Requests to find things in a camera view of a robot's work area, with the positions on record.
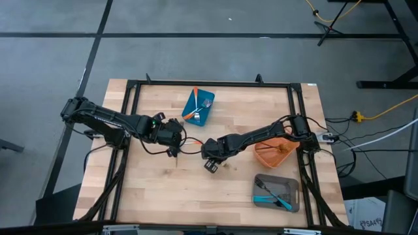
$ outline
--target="electrical plug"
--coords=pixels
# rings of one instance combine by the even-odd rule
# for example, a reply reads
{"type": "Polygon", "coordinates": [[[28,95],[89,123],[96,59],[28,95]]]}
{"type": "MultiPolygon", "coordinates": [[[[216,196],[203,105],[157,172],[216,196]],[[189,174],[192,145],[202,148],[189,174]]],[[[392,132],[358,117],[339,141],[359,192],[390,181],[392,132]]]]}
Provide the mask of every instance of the electrical plug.
{"type": "Polygon", "coordinates": [[[365,119],[366,119],[366,118],[365,118],[363,115],[361,115],[361,113],[360,113],[360,112],[358,112],[358,111],[353,111],[353,115],[351,115],[351,117],[352,117],[353,121],[355,121],[355,122],[357,122],[357,123],[360,123],[362,120],[365,120],[365,119]]]}

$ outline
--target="orange utensil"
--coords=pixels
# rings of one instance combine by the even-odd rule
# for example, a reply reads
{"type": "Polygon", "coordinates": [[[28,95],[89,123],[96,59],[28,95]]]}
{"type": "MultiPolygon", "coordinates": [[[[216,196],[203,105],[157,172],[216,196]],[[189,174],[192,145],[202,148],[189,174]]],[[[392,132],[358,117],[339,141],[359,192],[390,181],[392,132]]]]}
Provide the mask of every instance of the orange utensil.
{"type": "Polygon", "coordinates": [[[197,108],[197,87],[193,88],[193,92],[195,94],[195,106],[197,108]]]}

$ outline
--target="floor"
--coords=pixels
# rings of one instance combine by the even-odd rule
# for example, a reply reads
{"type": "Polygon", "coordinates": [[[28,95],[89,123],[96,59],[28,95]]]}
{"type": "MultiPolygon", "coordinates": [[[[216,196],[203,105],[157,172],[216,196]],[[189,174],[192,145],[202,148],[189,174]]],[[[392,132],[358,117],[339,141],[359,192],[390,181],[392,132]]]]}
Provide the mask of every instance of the floor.
{"type": "MultiPolygon", "coordinates": [[[[312,0],[324,18],[341,3],[312,0]]],[[[404,1],[390,0],[406,33],[418,39],[418,23],[404,1]]],[[[106,0],[2,0],[0,32],[95,33],[106,0]]],[[[105,33],[320,33],[303,0],[114,0],[105,33]]],[[[344,33],[396,33],[383,5],[364,3],[334,28],[344,33]]],[[[0,37],[0,138],[25,146],[0,151],[0,227],[28,225],[34,218],[64,124],[59,113],[77,91],[93,38],[0,37]]],[[[413,66],[399,40],[316,39],[102,39],[84,93],[101,104],[109,78],[306,82],[319,86],[325,115],[353,110],[372,116],[416,94],[414,90],[360,90],[357,80],[392,80],[413,66]]],[[[375,121],[352,123],[348,137],[388,129],[412,119],[416,102],[375,121]]],[[[344,124],[333,125],[343,131],[344,124]]],[[[407,148],[410,130],[370,148],[407,148]]],[[[373,138],[364,138],[361,143],[373,138]]],[[[56,191],[82,181],[82,161],[91,141],[73,134],[56,191]]],[[[352,156],[335,145],[338,164],[352,156]]],[[[405,153],[370,153],[387,178],[405,171],[405,153]]],[[[382,180],[359,154],[354,180],[382,180]]],[[[342,185],[352,183],[342,179],[342,185]]]]}

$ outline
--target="fork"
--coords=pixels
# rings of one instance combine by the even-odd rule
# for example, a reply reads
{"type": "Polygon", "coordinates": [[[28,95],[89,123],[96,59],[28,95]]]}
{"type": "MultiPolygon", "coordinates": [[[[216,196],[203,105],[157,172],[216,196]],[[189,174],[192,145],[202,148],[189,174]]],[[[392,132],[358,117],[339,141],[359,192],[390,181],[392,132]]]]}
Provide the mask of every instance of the fork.
{"type": "Polygon", "coordinates": [[[200,110],[197,110],[195,112],[195,120],[196,121],[201,121],[201,115],[199,114],[199,112],[203,109],[203,108],[209,108],[209,106],[212,104],[212,101],[209,99],[205,99],[202,103],[202,108],[200,110]]]}
{"type": "Polygon", "coordinates": [[[203,103],[201,104],[201,107],[200,108],[196,108],[194,111],[192,111],[188,115],[184,116],[183,118],[185,120],[191,119],[192,117],[194,117],[195,113],[201,111],[203,108],[209,108],[211,105],[212,105],[212,101],[210,99],[205,99],[203,101],[203,103]]]}
{"type": "Polygon", "coordinates": [[[272,191],[270,191],[270,189],[259,178],[256,177],[254,182],[255,182],[255,184],[258,187],[264,189],[265,191],[267,191],[268,193],[270,193],[273,197],[275,197],[280,203],[283,204],[283,206],[285,206],[286,209],[292,210],[292,205],[290,205],[289,203],[287,203],[286,201],[284,201],[283,199],[281,199],[279,196],[277,196],[274,193],[272,193],[272,191]]]}

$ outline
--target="metal fork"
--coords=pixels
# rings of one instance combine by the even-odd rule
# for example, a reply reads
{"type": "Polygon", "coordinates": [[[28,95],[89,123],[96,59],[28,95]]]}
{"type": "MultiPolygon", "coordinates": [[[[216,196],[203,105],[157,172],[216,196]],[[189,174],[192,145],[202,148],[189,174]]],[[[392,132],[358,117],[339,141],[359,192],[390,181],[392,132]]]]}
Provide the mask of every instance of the metal fork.
{"type": "Polygon", "coordinates": [[[199,114],[199,111],[201,111],[203,108],[209,108],[211,105],[212,101],[210,99],[205,99],[202,103],[202,107],[195,112],[195,120],[201,121],[201,115],[199,114]]]}
{"type": "Polygon", "coordinates": [[[201,111],[203,108],[209,108],[210,107],[210,105],[212,105],[212,101],[210,100],[210,99],[205,99],[204,101],[203,101],[203,103],[201,104],[201,107],[200,108],[196,108],[195,110],[193,110],[192,112],[190,112],[188,115],[186,115],[186,116],[184,116],[183,118],[185,119],[185,120],[187,120],[187,119],[191,119],[191,118],[193,118],[195,115],[195,113],[196,112],[199,112],[199,111],[201,111]]]}

